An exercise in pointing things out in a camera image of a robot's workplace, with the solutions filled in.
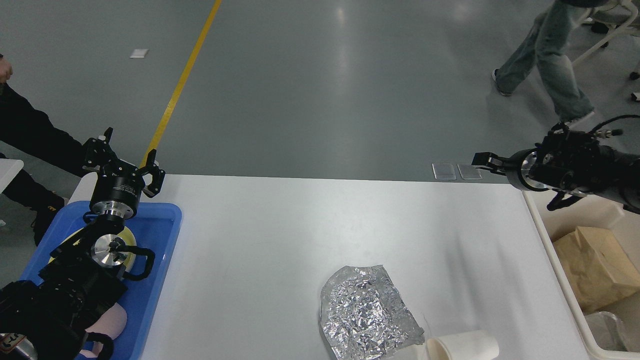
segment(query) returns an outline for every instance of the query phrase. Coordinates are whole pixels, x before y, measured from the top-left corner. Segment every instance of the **brown paper bag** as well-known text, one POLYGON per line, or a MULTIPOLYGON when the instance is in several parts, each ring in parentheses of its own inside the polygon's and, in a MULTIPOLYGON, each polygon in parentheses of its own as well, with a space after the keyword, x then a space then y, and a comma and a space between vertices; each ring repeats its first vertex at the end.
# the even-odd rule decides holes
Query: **brown paper bag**
POLYGON ((578 226, 554 247, 583 312, 592 313, 640 290, 640 274, 611 230, 578 226))

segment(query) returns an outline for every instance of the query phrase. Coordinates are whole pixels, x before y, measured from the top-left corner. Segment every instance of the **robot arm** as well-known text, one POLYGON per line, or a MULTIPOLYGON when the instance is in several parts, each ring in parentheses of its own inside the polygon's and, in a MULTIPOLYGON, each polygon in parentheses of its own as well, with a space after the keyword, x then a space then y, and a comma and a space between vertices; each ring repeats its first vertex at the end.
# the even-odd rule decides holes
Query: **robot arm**
POLYGON ((550 131, 533 149, 502 158, 491 152, 477 152, 472 165, 504 175, 521 190, 558 193, 549 203, 550 211, 575 204, 595 194, 620 202, 626 210, 640 212, 640 156, 600 145, 599 138, 622 135, 622 130, 600 130, 618 119, 640 118, 623 115, 603 122, 591 131, 568 127, 550 131))
POLYGON ((109 146, 112 133, 109 128, 84 145, 85 168, 98 173, 88 224, 51 252, 53 260, 38 273, 41 284, 16 281, 0 290, 0 359, 71 360, 86 341, 105 345, 99 359, 113 353, 108 336, 85 329, 127 291, 123 279, 140 281, 151 272, 153 251, 129 246, 117 234, 135 216, 143 192, 160 192, 164 170, 155 164, 155 150, 143 168, 120 160, 109 146), (141 274, 126 271, 125 253, 146 257, 141 274))

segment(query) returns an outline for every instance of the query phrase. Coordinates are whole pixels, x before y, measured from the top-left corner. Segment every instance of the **gray floor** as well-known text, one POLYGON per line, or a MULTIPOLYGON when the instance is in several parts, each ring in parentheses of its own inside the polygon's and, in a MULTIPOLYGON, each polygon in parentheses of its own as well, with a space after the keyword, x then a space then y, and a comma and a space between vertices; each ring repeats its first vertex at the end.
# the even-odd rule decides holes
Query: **gray floor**
MULTIPOLYGON (((140 162, 214 1, 19 2, 0 6, 10 84, 83 141, 140 162), (135 48, 147 58, 132 60, 135 48)), ((510 155, 557 121, 537 72, 510 98, 490 71, 550 0, 223 0, 158 148, 171 174, 434 181, 432 162, 510 155)), ((601 35, 576 30, 575 58, 601 35)), ((575 69, 593 123, 640 113, 640 56, 614 39, 575 69)), ((613 143, 638 153, 640 123, 613 143)), ((77 179, 0 144, 62 196, 77 179)), ((504 182, 487 176, 484 182, 504 182)), ((0 197, 0 284, 33 251, 35 214, 0 197)))

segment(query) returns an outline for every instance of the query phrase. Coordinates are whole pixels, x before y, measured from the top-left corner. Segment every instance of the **white bin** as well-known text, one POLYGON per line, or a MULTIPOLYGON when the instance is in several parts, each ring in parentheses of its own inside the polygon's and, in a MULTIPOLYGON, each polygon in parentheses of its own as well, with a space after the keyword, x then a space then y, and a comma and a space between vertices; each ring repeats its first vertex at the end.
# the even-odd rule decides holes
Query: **white bin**
POLYGON ((524 192, 524 197, 587 351, 598 359, 640 360, 640 293, 604 308, 604 310, 618 315, 624 322, 626 333, 633 340, 629 352, 603 350, 596 344, 589 330, 556 251, 551 244, 551 240, 560 239, 575 230, 576 226, 610 229, 616 235, 631 262, 637 269, 640 269, 640 215, 623 211, 621 204, 595 195, 590 195, 569 208, 548 211, 547 204, 555 194, 553 191, 524 192))

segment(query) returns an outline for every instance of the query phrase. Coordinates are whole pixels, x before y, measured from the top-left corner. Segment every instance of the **crumpled aluminum foil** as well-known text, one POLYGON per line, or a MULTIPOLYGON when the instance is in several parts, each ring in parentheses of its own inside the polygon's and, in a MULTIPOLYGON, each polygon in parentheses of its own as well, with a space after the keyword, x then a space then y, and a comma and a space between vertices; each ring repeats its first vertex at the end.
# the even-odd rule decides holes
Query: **crumpled aluminum foil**
POLYGON ((338 360, 375 360, 424 343, 424 330, 382 265, 345 266, 321 293, 320 323, 338 360))

